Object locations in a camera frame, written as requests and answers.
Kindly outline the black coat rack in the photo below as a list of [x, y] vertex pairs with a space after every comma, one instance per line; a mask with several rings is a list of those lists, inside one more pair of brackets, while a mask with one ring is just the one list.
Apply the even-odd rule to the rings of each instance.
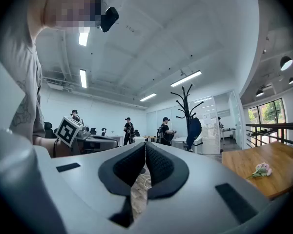
[[181, 107], [181, 109], [179, 109], [179, 111], [183, 112], [184, 113], [184, 116], [183, 117], [179, 117], [179, 116], [176, 116], [176, 118], [179, 118], [179, 119], [186, 119], [186, 125], [187, 125], [187, 134], [189, 132], [189, 122], [190, 122], [190, 119], [191, 118], [195, 118], [196, 116], [196, 113], [193, 112], [194, 109], [196, 109], [198, 106], [200, 106], [201, 104], [203, 104], [204, 102], [201, 101], [199, 102], [196, 106], [194, 106], [191, 110], [189, 109], [189, 102], [188, 102], [188, 96], [189, 96], [189, 92], [192, 88], [192, 84], [190, 85], [190, 87], [188, 88], [187, 91], [185, 91], [185, 88], [182, 86], [182, 94], [183, 95], [180, 95], [178, 93], [175, 93], [175, 92], [170, 92], [170, 94], [172, 95], [175, 95], [175, 96], [178, 96], [183, 103], [179, 102], [179, 100], [176, 100], [176, 102], [179, 104], [179, 106]]

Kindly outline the dark blue backpack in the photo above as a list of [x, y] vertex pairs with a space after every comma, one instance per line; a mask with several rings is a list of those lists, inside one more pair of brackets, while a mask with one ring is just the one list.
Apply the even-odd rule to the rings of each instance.
[[187, 150], [190, 151], [194, 141], [199, 137], [202, 132], [202, 125], [200, 120], [195, 117], [191, 118], [189, 122], [189, 132], [186, 140]]

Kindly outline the white desk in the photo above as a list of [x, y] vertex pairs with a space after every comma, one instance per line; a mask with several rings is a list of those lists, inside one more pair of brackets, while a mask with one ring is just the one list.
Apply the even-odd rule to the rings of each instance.
[[[171, 141], [171, 145], [172, 147], [178, 148], [178, 149], [182, 149], [184, 151], [188, 150], [188, 146], [186, 143], [187, 138], [186, 137], [179, 137], [179, 138], [175, 138]], [[192, 147], [189, 149], [190, 152], [196, 153], [196, 154], [203, 154], [203, 141], [202, 141], [202, 137], [198, 137]]]

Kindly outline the black metal railing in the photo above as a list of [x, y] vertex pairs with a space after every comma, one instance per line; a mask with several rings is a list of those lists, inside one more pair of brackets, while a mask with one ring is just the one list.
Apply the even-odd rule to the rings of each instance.
[[[254, 131], [247, 130], [247, 132], [254, 134], [253, 136], [251, 135], [251, 137], [255, 138], [256, 142], [258, 141], [257, 136], [260, 135], [260, 136], [268, 136], [276, 140], [280, 140], [281, 143], [287, 143], [287, 144], [293, 145], [293, 140], [289, 140], [284, 137], [285, 130], [293, 130], [293, 122], [292, 123], [277, 123], [277, 124], [252, 124], [251, 123], [251, 124], [246, 124], [246, 127], [254, 128]], [[269, 134], [265, 134], [263, 133], [262, 128], [272, 129], [272, 132], [278, 132], [278, 130], [281, 130], [281, 137], [270, 136]]]

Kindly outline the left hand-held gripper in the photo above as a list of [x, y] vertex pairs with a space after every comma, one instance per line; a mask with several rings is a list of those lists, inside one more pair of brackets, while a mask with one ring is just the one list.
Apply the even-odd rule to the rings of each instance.
[[55, 135], [58, 140], [68, 146], [72, 155], [97, 153], [118, 147], [117, 140], [94, 135], [87, 126], [70, 117], [63, 117]]

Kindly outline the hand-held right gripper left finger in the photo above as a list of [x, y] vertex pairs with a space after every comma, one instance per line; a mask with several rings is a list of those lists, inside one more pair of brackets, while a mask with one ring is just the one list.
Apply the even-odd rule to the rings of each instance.
[[35, 147], [47, 202], [43, 234], [126, 234], [133, 223], [131, 187], [145, 164], [143, 143], [51, 158]]

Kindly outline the pink flower bunch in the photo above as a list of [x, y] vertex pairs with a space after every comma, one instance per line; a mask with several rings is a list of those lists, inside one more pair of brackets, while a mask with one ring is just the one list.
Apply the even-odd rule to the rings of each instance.
[[262, 176], [270, 176], [272, 174], [272, 169], [269, 164], [263, 162], [258, 164], [255, 168], [255, 172], [253, 172], [247, 179], [255, 178], [255, 177], [262, 177]]

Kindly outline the wooden table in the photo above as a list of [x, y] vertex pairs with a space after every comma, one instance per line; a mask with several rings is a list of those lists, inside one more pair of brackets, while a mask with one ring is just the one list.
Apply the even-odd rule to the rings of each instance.
[[[270, 166], [272, 174], [251, 178], [256, 165], [263, 162]], [[289, 145], [273, 142], [242, 151], [223, 152], [222, 164], [270, 200], [288, 193], [293, 188], [293, 148]]]

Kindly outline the person's grey shirt torso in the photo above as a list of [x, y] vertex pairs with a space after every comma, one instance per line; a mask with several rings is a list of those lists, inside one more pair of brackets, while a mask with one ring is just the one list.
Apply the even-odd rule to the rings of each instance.
[[34, 0], [14, 0], [0, 22], [0, 61], [25, 93], [10, 129], [27, 138], [33, 145], [45, 142], [44, 119], [41, 112], [42, 68], [36, 49], [41, 28], [36, 25]]

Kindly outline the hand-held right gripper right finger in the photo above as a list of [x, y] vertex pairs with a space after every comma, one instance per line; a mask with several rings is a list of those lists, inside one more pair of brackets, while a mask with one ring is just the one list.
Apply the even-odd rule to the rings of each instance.
[[151, 175], [136, 234], [221, 234], [269, 205], [250, 183], [211, 158], [147, 143]]

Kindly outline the large window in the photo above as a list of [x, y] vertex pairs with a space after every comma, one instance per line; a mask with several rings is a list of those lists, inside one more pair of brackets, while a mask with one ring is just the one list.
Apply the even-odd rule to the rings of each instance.
[[[286, 122], [282, 99], [273, 100], [247, 110], [250, 124], [280, 124]], [[262, 146], [272, 142], [281, 142], [279, 137], [287, 137], [287, 131], [269, 127], [247, 127], [247, 145]]]

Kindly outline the person's left forearm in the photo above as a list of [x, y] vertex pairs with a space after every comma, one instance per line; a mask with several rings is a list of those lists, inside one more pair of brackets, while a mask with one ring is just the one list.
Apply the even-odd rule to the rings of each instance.
[[70, 148], [65, 143], [62, 143], [62, 141], [59, 139], [49, 139], [33, 136], [33, 144], [44, 147], [48, 151], [51, 158], [72, 155]]

